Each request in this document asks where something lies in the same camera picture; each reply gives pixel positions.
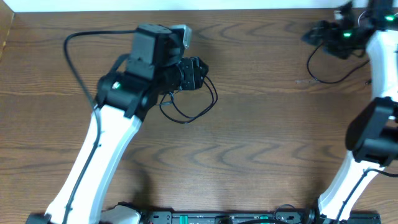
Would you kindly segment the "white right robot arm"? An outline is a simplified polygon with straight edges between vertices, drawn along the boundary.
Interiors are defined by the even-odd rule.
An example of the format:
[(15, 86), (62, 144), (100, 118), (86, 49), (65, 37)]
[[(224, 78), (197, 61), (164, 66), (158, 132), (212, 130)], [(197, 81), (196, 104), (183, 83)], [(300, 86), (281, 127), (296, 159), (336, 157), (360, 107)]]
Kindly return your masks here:
[(371, 101), (349, 124), (344, 161), (330, 186), (302, 223), (364, 223), (379, 215), (352, 214), (352, 208), (368, 184), (397, 159), (397, 13), (394, 2), (369, 1), (356, 17), (353, 2), (339, 6), (335, 21), (318, 21), (303, 37), (316, 48), (346, 60), (354, 51), (367, 55), (371, 66)]

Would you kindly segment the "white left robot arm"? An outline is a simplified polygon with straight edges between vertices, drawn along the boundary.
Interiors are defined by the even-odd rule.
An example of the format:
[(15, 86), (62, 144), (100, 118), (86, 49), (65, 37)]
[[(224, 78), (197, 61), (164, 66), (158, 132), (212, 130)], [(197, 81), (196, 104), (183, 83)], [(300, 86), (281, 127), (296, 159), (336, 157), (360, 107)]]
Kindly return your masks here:
[(165, 27), (141, 24), (132, 30), (132, 50), (122, 54), (100, 78), (89, 97), (91, 121), (85, 141), (62, 189), (45, 213), (28, 223), (132, 223), (141, 213), (129, 205), (103, 209), (104, 198), (121, 157), (153, 106), (166, 96), (205, 86), (211, 100), (218, 94), (208, 66), (198, 57), (184, 57), (192, 30), (185, 24)]

